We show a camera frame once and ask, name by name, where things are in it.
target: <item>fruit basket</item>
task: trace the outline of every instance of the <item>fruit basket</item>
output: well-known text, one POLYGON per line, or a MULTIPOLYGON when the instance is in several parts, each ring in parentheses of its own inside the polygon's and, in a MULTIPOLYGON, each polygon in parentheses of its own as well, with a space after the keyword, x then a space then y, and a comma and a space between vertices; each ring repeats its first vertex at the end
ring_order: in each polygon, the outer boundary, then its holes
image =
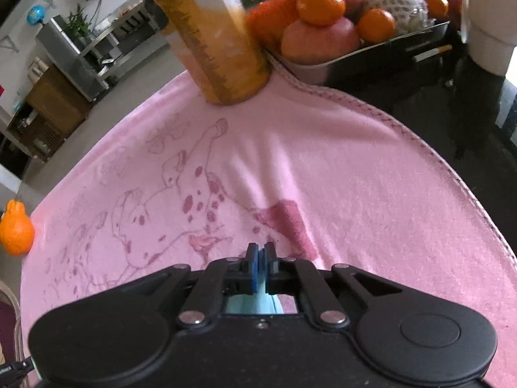
POLYGON ((412 56, 438 46, 448 26, 449 22, 438 23, 313 66, 295 64, 279 54, 272 55, 300 81, 311 85, 336 87, 340 81, 349 77, 378 70, 390 64, 408 63, 412 56))

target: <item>white cup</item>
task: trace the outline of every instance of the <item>white cup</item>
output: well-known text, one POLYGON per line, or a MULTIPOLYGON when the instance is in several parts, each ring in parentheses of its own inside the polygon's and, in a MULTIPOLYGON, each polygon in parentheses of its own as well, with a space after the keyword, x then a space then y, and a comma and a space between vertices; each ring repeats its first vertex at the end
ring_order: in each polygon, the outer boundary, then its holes
POLYGON ((469 55, 504 76, 517 46, 517 0, 469 0, 469 55))

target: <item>plastic bottle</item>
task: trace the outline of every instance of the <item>plastic bottle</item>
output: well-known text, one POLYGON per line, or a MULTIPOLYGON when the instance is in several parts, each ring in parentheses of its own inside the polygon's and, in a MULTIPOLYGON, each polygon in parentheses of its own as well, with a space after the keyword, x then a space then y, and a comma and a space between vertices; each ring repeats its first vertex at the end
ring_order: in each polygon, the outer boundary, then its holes
POLYGON ((230 105, 256 94, 269 66, 249 34, 240 0, 154 0, 169 24, 162 33, 205 98, 230 105))

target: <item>pink towel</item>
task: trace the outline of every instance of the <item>pink towel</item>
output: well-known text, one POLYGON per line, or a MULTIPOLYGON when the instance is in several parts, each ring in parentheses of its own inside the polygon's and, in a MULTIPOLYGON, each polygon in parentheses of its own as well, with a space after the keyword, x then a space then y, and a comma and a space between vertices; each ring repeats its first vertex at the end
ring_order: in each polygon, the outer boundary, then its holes
POLYGON ((32 214, 22 329, 58 305, 249 242, 345 262, 468 305, 496 327, 488 381, 517 386, 516 259, 457 174, 395 119, 276 65, 254 98, 188 73, 113 128, 32 214))

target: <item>orange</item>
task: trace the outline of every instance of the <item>orange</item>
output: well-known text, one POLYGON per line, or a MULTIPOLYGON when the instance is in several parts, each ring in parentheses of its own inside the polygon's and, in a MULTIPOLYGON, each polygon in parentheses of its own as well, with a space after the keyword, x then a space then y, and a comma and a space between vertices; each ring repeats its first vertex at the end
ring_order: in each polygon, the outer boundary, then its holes
POLYGON ((330 26, 345 14, 345 0, 296 0, 300 19, 310 25, 330 26))
POLYGON ((246 15, 253 36, 267 49, 279 52, 284 29, 298 20, 295 0, 269 0, 246 15))
POLYGON ((449 13, 449 2, 447 0, 426 0, 429 16, 435 19, 446 19, 449 13))
POLYGON ((23 203, 11 200, 0 221, 0 243, 8 254, 27 254, 34 242, 34 227, 25 214, 23 203))
POLYGON ((395 36, 396 23, 390 12, 372 8, 361 16, 356 28, 359 37, 371 44, 380 44, 395 36))

